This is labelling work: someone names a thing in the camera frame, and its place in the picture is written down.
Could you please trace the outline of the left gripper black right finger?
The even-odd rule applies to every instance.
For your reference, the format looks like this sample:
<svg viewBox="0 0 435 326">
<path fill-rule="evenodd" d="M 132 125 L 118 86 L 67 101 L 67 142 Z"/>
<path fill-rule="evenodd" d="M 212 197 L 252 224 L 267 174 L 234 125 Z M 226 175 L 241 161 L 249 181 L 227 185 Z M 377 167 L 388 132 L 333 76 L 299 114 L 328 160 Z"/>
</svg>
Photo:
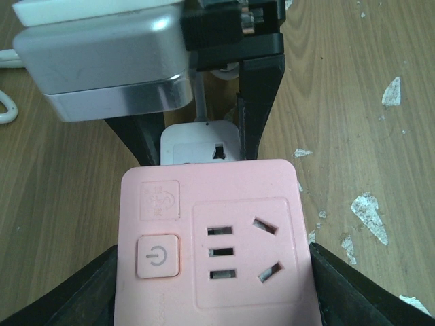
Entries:
<svg viewBox="0 0 435 326">
<path fill-rule="evenodd" d="M 402 301 L 317 243 L 309 245 L 323 325 L 433 325 L 434 317 Z"/>
</svg>

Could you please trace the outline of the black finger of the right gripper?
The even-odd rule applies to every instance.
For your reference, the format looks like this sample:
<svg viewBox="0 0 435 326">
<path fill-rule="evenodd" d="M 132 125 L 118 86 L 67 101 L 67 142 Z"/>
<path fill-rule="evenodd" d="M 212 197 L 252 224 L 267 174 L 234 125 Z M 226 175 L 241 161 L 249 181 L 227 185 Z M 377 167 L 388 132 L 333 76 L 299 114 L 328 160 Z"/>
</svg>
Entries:
<svg viewBox="0 0 435 326">
<path fill-rule="evenodd" d="M 240 62 L 237 112 L 242 160 L 258 158 L 259 144 L 284 73 L 284 56 Z"/>
<path fill-rule="evenodd" d="M 140 166 L 160 165 L 160 137 L 165 129 L 164 113 L 105 119 L 107 125 L 137 159 Z"/>
</svg>

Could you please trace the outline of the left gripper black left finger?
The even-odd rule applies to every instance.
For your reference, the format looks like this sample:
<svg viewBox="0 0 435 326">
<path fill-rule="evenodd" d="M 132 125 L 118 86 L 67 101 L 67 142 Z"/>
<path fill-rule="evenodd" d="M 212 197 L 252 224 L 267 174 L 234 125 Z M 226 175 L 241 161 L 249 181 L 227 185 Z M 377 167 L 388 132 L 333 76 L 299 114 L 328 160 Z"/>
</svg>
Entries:
<svg viewBox="0 0 435 326">
<path fill-rule="evenodd" d="M 2 325 L 113 325 L 117 245 Z"/>
</svg>

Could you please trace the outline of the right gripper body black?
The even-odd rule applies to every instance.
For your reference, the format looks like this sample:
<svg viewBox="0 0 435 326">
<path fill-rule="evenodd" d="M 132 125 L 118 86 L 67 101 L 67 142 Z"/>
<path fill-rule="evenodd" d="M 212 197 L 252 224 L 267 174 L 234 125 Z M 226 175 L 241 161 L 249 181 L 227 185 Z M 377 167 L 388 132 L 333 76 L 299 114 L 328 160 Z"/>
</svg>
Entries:
<svg viewBox="0 0 435 326">
<path fill-rule="evenodd" d="M 284 53 L 285 1 L 184 1 L 180 18 L 189 65 L 198 71 Z"/>
</svg>

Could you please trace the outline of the white pink power strip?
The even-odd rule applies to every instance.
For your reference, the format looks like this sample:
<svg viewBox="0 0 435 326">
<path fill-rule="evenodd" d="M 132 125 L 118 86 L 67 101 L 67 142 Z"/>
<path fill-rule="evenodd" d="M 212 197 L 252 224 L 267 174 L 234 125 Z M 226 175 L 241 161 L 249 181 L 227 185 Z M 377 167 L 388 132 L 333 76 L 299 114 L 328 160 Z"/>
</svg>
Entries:
<svg viewBox="0 0 435 326">
<path fill-rule="evenodd" d="M 239 129 L 226 120 L 173 124 L 160 137 L 160 164 L 234 162 L 241 159 Z"/>
</svg>

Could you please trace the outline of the pink cube socket adapter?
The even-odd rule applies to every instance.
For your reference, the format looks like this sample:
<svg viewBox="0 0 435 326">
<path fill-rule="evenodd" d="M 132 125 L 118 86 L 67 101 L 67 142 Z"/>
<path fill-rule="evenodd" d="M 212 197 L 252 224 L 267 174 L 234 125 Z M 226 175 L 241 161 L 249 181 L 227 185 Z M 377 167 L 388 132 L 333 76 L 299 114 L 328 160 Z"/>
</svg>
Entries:
<svg viewBox="0 0 435 326">
<path fill-rule="evenodd" d="M 114 323 L 321 325 L 292 164 L 128 170 Z"/>
</svg>

